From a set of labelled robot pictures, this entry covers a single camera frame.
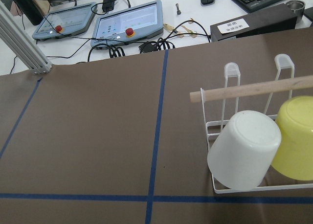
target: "white table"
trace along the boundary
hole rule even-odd
[[[88,2],[102,2],[103,0],[79,0],[78,5],[88,3]],[[132,6],[140,5],[143,3],[147,3],[153,0],[130,0]],[[245,15],[246,12],[237,6],[231,0],[216,0],[214,4],[202,6],[200,0],[161,0],[163,7],[163,21],[164,23],[168,23],[172,26],[177,26],[181,22],[185,20],[189,20],[193,18],[197,22],[199,22],[210,34],[210,25],[216,24],[219,22],[223,22],[235,17],[239,17]],[[280,4],[283,2],[287,2],[289,0],[284,0],[278,2],[276,4]],[[306,8],[313,7],[313,0],[302,0],[306,3]],[[179,4],[179,9],[181,11],[180,15],[177,15],[175,4]],[[67,8],[73,6],[73,2],[66,3],[63,5],[52,7],[52,11],[60,8]],[[127,8],[126,0],[117,0],[115,8],[113,11],[116,12],[118,10],[122,10]],[[98,13],[102,13],[101,5],[98,6]],[[87,32],[78,35],[78,37],[91,38],[93,34],[93,30],[95,27],[95,22],[98,15],[93,19],[89,29]],[[22,27],[22,18],[16,16],[16,20],[18,24]],[[25,32],[30,36],[35,31],[36,26],[33,26],[26,16],[24,16],[24,24],[26,27]],[[296,25],[296,28],[304,28],[310,26],[311,21],[308,20],[305,16],[303,16],[302,21]],[[202,29],[195,23],[186,24],[189,29],[197,31],[199,33],[203,33]],[[156,41],[159,37],[165,38],[169,32],[164,30],[164,33],[156,36],[150,41]],[[203,44],[208,42],[206,37],[198,36],[196,38],[191,38],[189,36],[185,36],[184,38],[173,38],[170,40],[175,44],[176,47],[190,46]],[[70,56],[73,54],[85,41],[81,39],[74,38],[63,38],[60,40],[46,40],[46,41],[38,41],[39,48],[43,51],[46,56]],[[0,60],[1,60],[1,68],[0,75],[9,74],[12,66],[15,54],[6,46],[6,44],[0,40]],[[51,58],[53,64],[63,65],[63,64],[75,64],[77,62],[85,62],[87,61],[88,52],[90,50],[90,41],[87,42],[79,51],[70,59],[63,58]],[[124,46],[124,51],[126,55],[134,55],[138,54],[138,44],[131,44]],[[107,59],[109,58],[109,53],[107,50],[94,50],[91,54],[91,61]],[[16,65],[13,70],[13,73],[20,72],[23,70],[27,70],[26,66],[17,58]]]

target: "brown table surface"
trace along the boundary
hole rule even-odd
[[[189,100],[223,87],[229,62],[242,85],[274,80],[280,53],[295,76],[312,75],[312,50],[306,28],[1,76],[0,224],[312,223],[313,189],[215,194],[201,104]],[[239,110],[263,111],[267,96]],[[275,93],[268,113],[287,96]],[[221,105],[206,104],[208,119]]]

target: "metal cup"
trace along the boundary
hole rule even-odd
[[[301,0],[290,0],[286,3],[286,6],[297,15],[297,23],[299,23],[302,20],[305,3]]]

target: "blue tape line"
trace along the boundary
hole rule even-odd
[[[154,202],[313,204],[313,197],[154,196]]]
[[[0,193],[0,199],[147,202],[148,196]],[[153,196],[153,202],[313,204],[313,197]]]
[[[158,143],[159,143],[159,138],[160,138],[160,127],[161,127],[161,118],[162,118],[162,109],[163,109],[167,59],[168,59],[168,50],[165,50],[163,70],[162,70],[162,80],[161,80],[161,87],[160,87],[160,96],[158,99],[155,141],[154,141],[154,146],[153,146],[153,154],[152,154],[152,162],[151,162],[149,193],[148,193],[146,222],[145,222],[146,224],[149,224],[151,222],[151,217],[152,217],[152,204],[153,204],[153,195],[155,191],[156,170],[157,170],[156,168],[157,167],[157,152],[158,152]]]
[[[22,117],[23,117],[23,115],[24,115],[24,113],[25,113],[25,111],[26,111],[26,109],[27,109],[27,107],[28,107],[30,101],[31,101],[32,98],[34,97],[34,95],[35,95],[35,93],[36,93],[36,91],[37,91],[37,89],[38,89],[38,86],[39,86],[41,80],[42,80],[42,78],[40,78],[40,79],[37,81],[36,86],[35,86],[33,92],[31,93],[31,95],[30,95],[28,101],[26,102],[26,104],[25,104],[25,106],[24,106],[24,108],[23,108],[23,110],[22,110],[22,112],[21,112],[19,118],[18,118],[17,121],[15,122],[15,125],[13,126],[13,129],[12,129],[12,131],[11,131],[9,137],[8,137],[8,139],[6,140],[6,142],[5,142],[5,144],[4,144],[3,148],[2,148],[2,150],[1,150],[1,152],[0,152],[0,158],[2,157],[2,155],[3,155],[4,151],[5,151],[5,149],[7,148],[7,146],[8,146],[8,144],[9,144],[9,142],[10,142],[10,140],[11,140],[11,138],[12,138],[12,136],[13,136],[13,134],[14,134],[14,132],[15,132],[17,126],[19,125],[19,123],[20,123],[20,121],[21,121],[21,119],[22,119]]]
[[[147,201],[147,196],[57,195],[57,194],[8,194],[8,193],[0,193],[0,199],[146,202]]]

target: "wooden dowel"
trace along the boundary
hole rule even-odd
[[[313,87],[313,75],[302,76],[278,81],[260,82],[255,84],[234,86],[204,91],[204,101],[212,101],[226,98],[236,98],[272,92],[299,90]],[[191,92],[192,103],[201,102],[201,92]]]

